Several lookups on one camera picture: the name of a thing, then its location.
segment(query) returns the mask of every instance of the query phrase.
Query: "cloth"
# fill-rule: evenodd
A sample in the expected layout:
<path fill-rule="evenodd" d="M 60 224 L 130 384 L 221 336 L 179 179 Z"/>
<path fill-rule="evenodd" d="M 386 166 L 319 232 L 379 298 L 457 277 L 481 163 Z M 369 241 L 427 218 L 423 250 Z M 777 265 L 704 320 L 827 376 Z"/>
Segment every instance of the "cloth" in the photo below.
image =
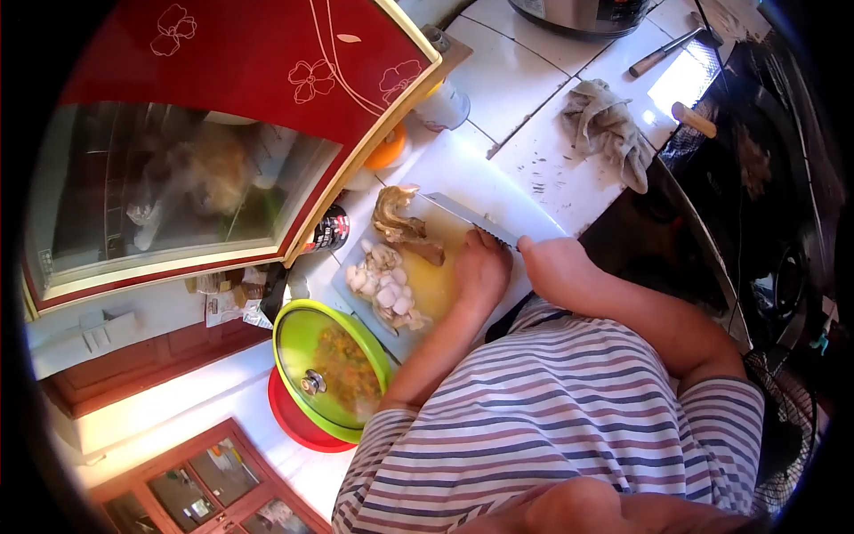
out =
<path fill-rule="evenodd" d="M 619 165 L 623 182 L 642 195 L 652 152 L 626 106 L 631 101 L 612 93 L 601 79 L 586 79 L 570 91 L 562 114 L 575 148 L 586 156 L 605 152 L 610 163 Z"/>
<path fill-rule="evenodd" d="M 333 531 L 450 531 L 532 487 L 580 475 L 747 514 L 762 413 L 756 386 L 736 378 L 708 379 L 677 398 L 637 334 L 535 297 L 420 413 L 373 416 Z"/>

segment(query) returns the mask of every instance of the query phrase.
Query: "wooden handle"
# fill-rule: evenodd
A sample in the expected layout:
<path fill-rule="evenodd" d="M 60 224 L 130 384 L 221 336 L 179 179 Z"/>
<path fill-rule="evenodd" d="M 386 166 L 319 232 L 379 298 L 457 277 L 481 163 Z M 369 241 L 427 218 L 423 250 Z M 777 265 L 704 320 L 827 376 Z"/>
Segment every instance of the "wooden handle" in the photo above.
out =
<path fill-rule="evenodd" d="M 629 74 L 635 78 L 639 78 L 643 73 L 658 65 L 665 57 L 667 57 L 666 50 L 656 50 L 649 56 L 629 67 Z"/>
<path fill-rule="evenodd" d="M 689 125 L 709 139 L 717 137 L 717 126 L 715 126 L 715 123 L 698 114 L 685 104 L 681 102 L 673 103 L 673 107 L 670 108 L 670 112 L 673 114 L 674 119 L 678 120 L 682 124 Z"/>

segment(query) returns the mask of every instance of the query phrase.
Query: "flower pattern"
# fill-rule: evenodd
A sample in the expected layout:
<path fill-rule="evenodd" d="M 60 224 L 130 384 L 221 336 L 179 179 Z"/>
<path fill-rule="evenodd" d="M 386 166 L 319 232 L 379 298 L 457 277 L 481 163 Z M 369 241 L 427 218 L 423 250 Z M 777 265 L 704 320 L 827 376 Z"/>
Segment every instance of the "flower pattern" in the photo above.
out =
<path fill-rule="evenodd" d="M 288 81 L 296 85 L 294 102 L 304 104 L 318 93 L 328 95 L 332 91 L 335 87 L 335 68 L 325 59 L 318 59 L 313 65 L 299 60 L 290 69 Z"/>
<path fill-rule="evenodd" d="M 421 64 L 415 59 L 385 69 L 383 79 L 379 82 L 379 90 L 383 92 L 385 103 L 390 106 L 420 74 Z"/>
<path fill-rule="evenodd" d="M 171 56 L 181 48 L 180 38 L 192 39 L 196 35 L 196 21 L 174 3 L 157 19 L 157 31 L 160 35 L 151 41 L 151 51 L 155 56 Z"/>

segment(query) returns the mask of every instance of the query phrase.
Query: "glass window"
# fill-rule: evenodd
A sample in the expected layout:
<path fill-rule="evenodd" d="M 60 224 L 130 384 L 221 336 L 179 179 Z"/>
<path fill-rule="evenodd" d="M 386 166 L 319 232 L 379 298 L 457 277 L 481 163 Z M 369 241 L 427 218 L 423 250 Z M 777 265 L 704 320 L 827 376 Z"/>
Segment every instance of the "glass window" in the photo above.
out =
<path fill-rule="evenodd" d="M 314 531 L 293 510 L 273 499 L 241 523 L 249 534 L 313 534 Z"/>
<path fill-rule="evenodd" d="M 258 485 L 258 477 L 245 463 L 229 438 L 190 460 L 202 482 L 228 507 Z"/>
<path fill-rule="evenodd" d="M 219 511 L 181 467 L 149 481 L 149 488 L 184 532 L 195 530 Z"/>
<path fill-rule="evenodd" d="M 32 281 L 51 298 L 79 289 L 74 282 L 138 276 L 140 267 L 150 273 L 165 261 L 269 253 L 340 149 L 202 109 L 63 106 L 32 180 L 25 241 Z"/>
<path fill-rule="evenodd" d="M 149 513 L 131 492 L 105 502 L 103 507 L 121 534 L 161 534 Z"/>

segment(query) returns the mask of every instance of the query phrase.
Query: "wooden cabinet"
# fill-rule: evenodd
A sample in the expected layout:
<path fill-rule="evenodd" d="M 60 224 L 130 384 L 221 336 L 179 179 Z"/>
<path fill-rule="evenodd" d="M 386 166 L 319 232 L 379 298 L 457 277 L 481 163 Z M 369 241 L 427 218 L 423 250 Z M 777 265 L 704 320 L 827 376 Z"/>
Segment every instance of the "wooden cabinet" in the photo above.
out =
<path fill-rule="evenodd" d="M 196 323 L 84 361 L 39 383 L 57 408 L 77 419 L 269 338 L 266 328 L 241 320 L 210 328 Z"/>
<path fill-rule="evenodd" d="M 231 419 L 97 486 L 91 498 L 120 534 L 330 531 Z"/>
<path fill-rule="evenodd" d="M 119 2 L 44 135 L 27 310 L 292 261 L 441 61 L 393 0 Z"/>

